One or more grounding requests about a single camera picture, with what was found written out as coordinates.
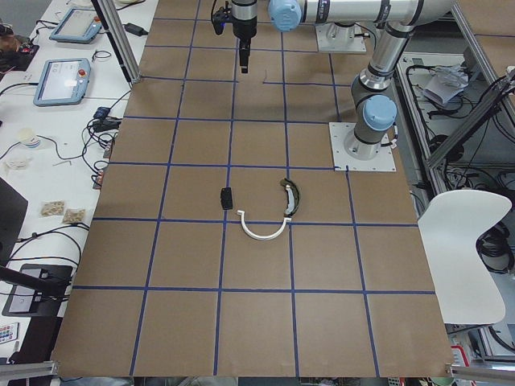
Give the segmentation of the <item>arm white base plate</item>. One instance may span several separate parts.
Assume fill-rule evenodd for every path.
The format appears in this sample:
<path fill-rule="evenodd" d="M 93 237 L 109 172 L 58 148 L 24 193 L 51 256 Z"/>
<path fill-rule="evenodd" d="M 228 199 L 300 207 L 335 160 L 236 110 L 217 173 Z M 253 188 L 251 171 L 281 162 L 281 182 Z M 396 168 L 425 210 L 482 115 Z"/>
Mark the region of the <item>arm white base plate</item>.
<path fill-rule="evenodd" d="M 365 144 L 354 133 L 355 123 L 330 122 L 329 137 L 334 169 L 337 171 L 395 172 L 393 150 L 385 133 L 381 142 Z"/>
<path fill-rule="evenodd" d="M 364 54 L 367 52 L 363 31 L 356 24 L 343 26 L 327 23 L 315 27 L 319 52 Z"/>

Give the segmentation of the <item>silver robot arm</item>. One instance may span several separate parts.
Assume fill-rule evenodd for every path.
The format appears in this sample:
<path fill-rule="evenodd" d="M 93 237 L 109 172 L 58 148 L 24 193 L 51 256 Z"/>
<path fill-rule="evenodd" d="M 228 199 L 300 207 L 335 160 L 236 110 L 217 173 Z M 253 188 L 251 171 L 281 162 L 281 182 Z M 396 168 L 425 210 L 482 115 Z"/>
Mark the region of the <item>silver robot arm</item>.
<path fill-rule="evenodd" d="M 301 23 L 314 25 L 371 22 L 382 32 L 373 55 L 352 83 L 357 122 L 344 140 L 345 151 L 360 160 L 373 159 L 393 126 L 396 105 L 385 95 L 393 71 L 418 26 L 434 22 L 452 1 L 270 1 L 268 15 L 278 31 L 293 31 Z"/>

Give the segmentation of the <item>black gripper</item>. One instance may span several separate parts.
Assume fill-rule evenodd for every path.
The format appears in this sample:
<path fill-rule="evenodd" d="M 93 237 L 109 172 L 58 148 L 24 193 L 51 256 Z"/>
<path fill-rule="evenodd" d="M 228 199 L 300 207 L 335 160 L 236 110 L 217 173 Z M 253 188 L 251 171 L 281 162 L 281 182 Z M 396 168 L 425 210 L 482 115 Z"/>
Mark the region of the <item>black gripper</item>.
<path fill-rule="evenodd" d="M 257 34 L 258 1 L 232 0 L 233 33 L 239 38 L 239 60 L 242 73 L 249 71 L 251 39 Z"/>

